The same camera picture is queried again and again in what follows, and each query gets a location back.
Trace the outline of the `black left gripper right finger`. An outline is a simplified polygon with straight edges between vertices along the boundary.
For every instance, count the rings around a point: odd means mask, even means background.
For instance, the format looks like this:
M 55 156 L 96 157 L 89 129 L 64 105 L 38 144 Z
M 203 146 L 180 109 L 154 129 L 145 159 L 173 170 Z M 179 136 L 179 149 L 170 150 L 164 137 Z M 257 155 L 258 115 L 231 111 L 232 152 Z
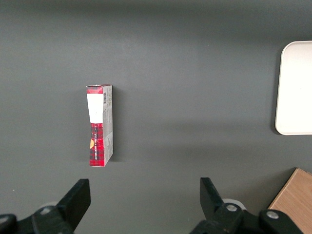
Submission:
M 253 215 L 233 202 L 224 202 L 208 177 L 200 179 L 200 205 L 205 220 L 192 234 L 301 234 L 291 218 L 278 210 Z

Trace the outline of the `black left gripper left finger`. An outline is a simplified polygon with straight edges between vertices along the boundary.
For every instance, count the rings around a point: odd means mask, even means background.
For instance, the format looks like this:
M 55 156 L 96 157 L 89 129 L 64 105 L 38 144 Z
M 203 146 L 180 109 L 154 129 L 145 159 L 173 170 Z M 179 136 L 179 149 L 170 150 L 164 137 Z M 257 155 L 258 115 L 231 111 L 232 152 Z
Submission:
M 91 204 L 88 179 L 79 179 L 56 205 L 46 205 L 23 220 L 0 215 L 2 234 L 73 234 Z

